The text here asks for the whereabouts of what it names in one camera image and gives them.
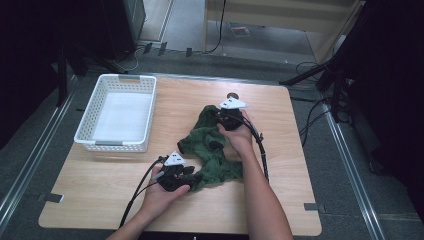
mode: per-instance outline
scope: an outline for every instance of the white plastic basket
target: white plastic basket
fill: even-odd
[[[146,152],[155,100],[155,77],[101,75],[74,141],[89,151]]]

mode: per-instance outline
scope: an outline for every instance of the wire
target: wire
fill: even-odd
[[[232,115],[226,115],[226,117],[230,117],[232,119],[235,119],[235,120],[241,122],[252,133],[252,136],[255,138],[256,143],[258,144],[258,147],[259,147],[259,151],[261,153],[262,167],[263,167],[265,178],[269,182],[268,166],[267,166],[267,162],[266,162],[266,153],[265,153],[265,148],[264,148],[264,146],[262,144],[263,137],[259,135],[259,133],[256,130],[256,128],[253,125],[253,123],[251,121],[249,121],[247,118],[243,117],[243,120],[240,120],[239,118],[234,117]]]
[[[298,98],[298,97],[290,97],[293,101],[301,101],[301,102],[316,102],[317,100]]]
[[[119,67],[120,69],[122,69],[122,70],[125,70],[125,71],[132,71],[132,70],[134,70],[134,69],[136,69],[137,67],[138,67],[138,57],[137,57],[137,52],[138,51],[140,51],[141,49],[143,49],[143,48],[139,48],[139,49],[137,49],[135,52],[134,52],[134,58],[135,58],[135,60],[136,60],[136,64],[135,64],[135,67],[133,67],[133,68],[124,68],[124,67],[122,67],[122,66],[120,66],[115,60],[113,60],[113,64],[115,64],[117,67]]]
[[[219,44],[221,44],[221,40],[222,40],[222,22],[224,21],[224,13],[225,13],[225,5],[227,3],[227,0],[224,0],[224,5],[222,6],[222,14],[221,14],[221,23],[219,26],[219,40],[218,43],[216,44],[215,48],[206,52],[203,52],[203,54],[210,54],[213,53],[219,46]]]
[[[303,138],[303,140],[302,140],[302,147],[304,147],[305,145],[306,145],[306,140],[307,140],[307,138],[308,138],[308,131],[309,131],[309,128],[312,126],[312,124],[316,121],[316,120],[318,120],[319,118],[321,118],[322,116],[324,116],[324,114],[325,113],[327,113],[328,111],[326,111],[326,112],[324,112],[324,113],[321,113],[318,117],[316,117],[312,122],[309,122],[309,120],[310,120],[310,118],[311,118],[311,115],[312,115],[312,112],[313,112],[313,110],[320,104],[320,103],[329,103],[329,98],[324,98],[324,99],[321,99],[321,100],[319,100],[319,101],[317,101],[315,104],[314,104],[314,106],[311,108],[311,110],[309,110],[309,114],[308,114],[308,118],[307,118],[307,120],[306,120],[306,126],[302,129],[302,130],[300,130],[299,131],[299,135],[301,136],[301,135],[303,135],[303,134],[305,134],[305,137]]]
[[[328,65],[331,65],[330,63],[326,62],[324,63],[325,69],[327,69],[328,72],[332,73],[332,74],[337,74],[339,73],[339,71],[332,71],[330,68],[328,68]]]
[[[218,1],[215,1],[215,18],[218,18],[218,7],[217,7],[217,5],[218,5]],[[221,32],[221,30],[218,27],[218,21],[215,21],[215,28],[216,28],[217,33]],[[224,46],[221,45],[221,52],[223,52],[223,51],[224,51]]]
[[[157,184],[158,182],[154,182],[154,183],[152,183],[152,184],[149,184],[149,185],[147,185],[146,187],[144,187],[143,189],[141,189],[140,190],[140,192],[138,192],[137,193],[137,197],[144,191],[144,190],[146,190],[147,188],[149,188],[149,187],[151,187],[151,186],[153,186],[153,185],[155,185],[155,184]]]
[[[296,73],[298,74],[298,75],[301,75],[301,73],[299,73],[299,67],[302,65],[302,64],[305,64],[305,63],[312,63],[313,64],[313,66],[311,67],[311,69],[309,69],[309,70],[312,70],[313,68],[315,68],[315,67],[317,67],[318,66],[318,64],[316,63],[316,62],[301,62],[301,63],[299,63],[299,64],[297,64],[296,65]]]
[[[144,183],[144,180],[146,180],[147,176],[149,175],[150,171],[152,171],[153,167],[156,164],[161,163],[162,161],[163,161],[163,158],[162,157],[159,157],[159,159],[156,160],[152,165],[150,165],[149,169],[147,169],[146,173],[144,174],[143,178],[141,179],[140,183],[138,184],[137,189],[135,190],[133,197],[128,202],[127,208],[125,209],[124,215],[122,216],[121,223],[119,224],[119,227],[122,227],[124,225],[125,219],[127,219],[128,213],[130,212],[131,207],[132,207],[132,205],[134,203],[134,200],[138,197],[138,195],[140,195],[140,193],[143,192],[146,188],[148,188],[151,185],[153,185],[153,184],[150,184],[147,187],[143,188],[141,191],[139,191],[140,188],[141,188],[141,186]]]

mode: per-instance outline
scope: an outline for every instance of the hand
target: hand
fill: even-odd
[[[160,170],[160,167],[154,167],[152,169],[152,176],[155,176]],[[143,204],[141,205],[140,210],[137,215],[144,215],[148,217],[151,221],[162,215],[171,203],[177,198],[183,196],[185,193],[190,190],[189,185],[184,185],[179,187],[174,192],[168,192],[162,188],[159,184],[154,184],[146,189],[146,194],[144,196]]]
[[[240,111],[242,112],[243,117],[249,120],[249,116],[247,116],[246,111],[243,109],[241,109]],[[218,123],[217,127],[219,130],[219,133],[221,133],[228,139],[231,146],[234,148],[234,150],[237,151],[239,155],[248,150],[253,151],[252,133],[250,132],[250,129],[246,127],[244,124],[233,131],[225,130],[224,126],[222,126],[220,123]]]

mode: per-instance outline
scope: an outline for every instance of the wooden table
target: wooden table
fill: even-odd
[[[246,111],[264,136],[270,184],[283,205],[295,235],[319,235],[317,211],[289,92],[282,86],[161,78],[148,151],[145,153],[89,152],[74,144],[52,193],[63,194],[61,203],[47,202],[39,224],[46,228],[116,229],[147,168],[158,156],[178,149],[177,142],[194,127],[206,105],[219,105],[236,92],[249,103]],[[258,147],[256,155],[260,161]],[[226,146],[228,159],[236,159]],[[187,165],[200,169],[200,160],[185,156]],[[144,195],[127,218],[140,208]],[[246,234],[243,181],[206,186],[176,201],[147,231]]]

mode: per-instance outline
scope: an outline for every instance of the green cloth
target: green cloth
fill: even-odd
[[[182,154],[195,154],[202,160],[202,168],[196,172],[203,175],[202,181],[195,183],[190,191],[243,176],[241,162],[228,161],[224,156],[225,137],[219,133],[215,119],[218,111],[214,105],[206,106],[190,134],[178,142]]]

